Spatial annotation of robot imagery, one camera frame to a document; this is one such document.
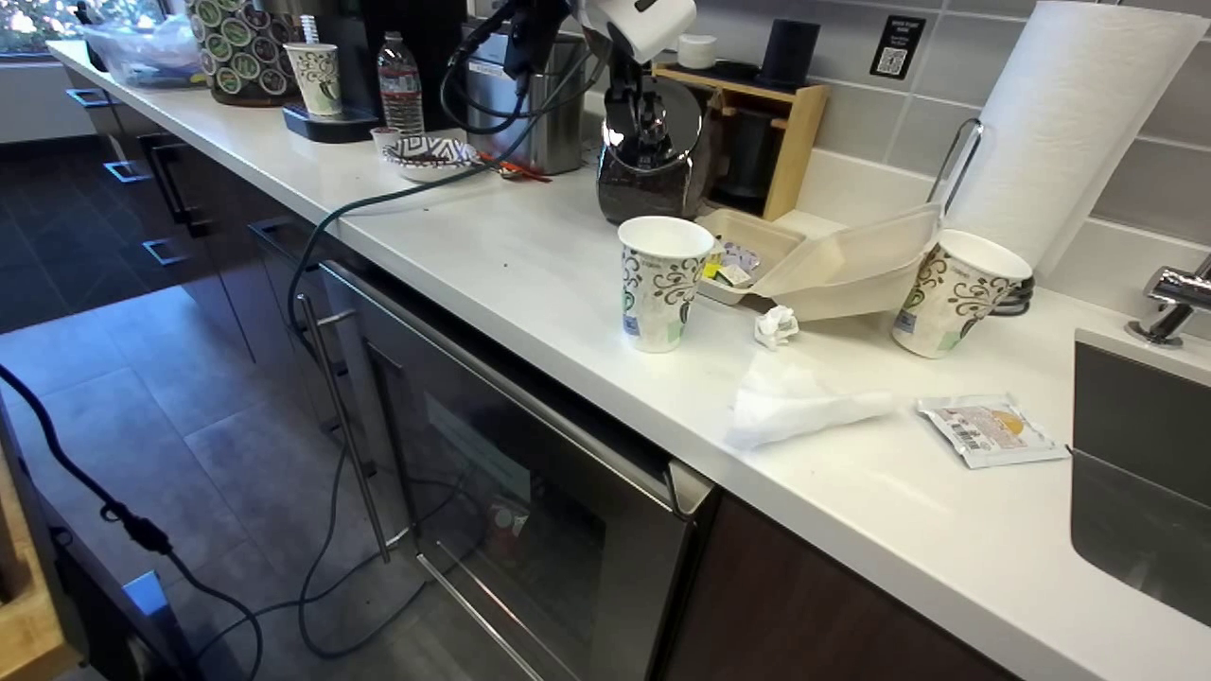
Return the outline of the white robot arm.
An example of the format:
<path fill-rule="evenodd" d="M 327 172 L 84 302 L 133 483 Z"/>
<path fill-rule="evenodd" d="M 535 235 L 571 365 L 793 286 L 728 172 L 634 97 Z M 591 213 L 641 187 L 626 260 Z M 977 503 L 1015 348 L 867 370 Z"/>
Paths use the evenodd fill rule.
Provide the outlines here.
<path fill-rule="evenodd" d="M 694 27 L 698 0 L 576 0 L 576 19 L 611 58 L 605 130 L 613 153 L 634 168 L 660 168 L 672 157 L 672 133 L 651 59 Z"/>

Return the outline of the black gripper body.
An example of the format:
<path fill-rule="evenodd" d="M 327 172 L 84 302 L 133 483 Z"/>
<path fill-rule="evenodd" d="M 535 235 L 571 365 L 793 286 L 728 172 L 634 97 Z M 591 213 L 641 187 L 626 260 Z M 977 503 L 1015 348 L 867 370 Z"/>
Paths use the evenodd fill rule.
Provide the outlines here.
<path fill-rule="evenodd" d="M 665 153 L 665 107 L 644 66 L 611 53 L 605 148 L 621 160 L 660 160 Z"/>

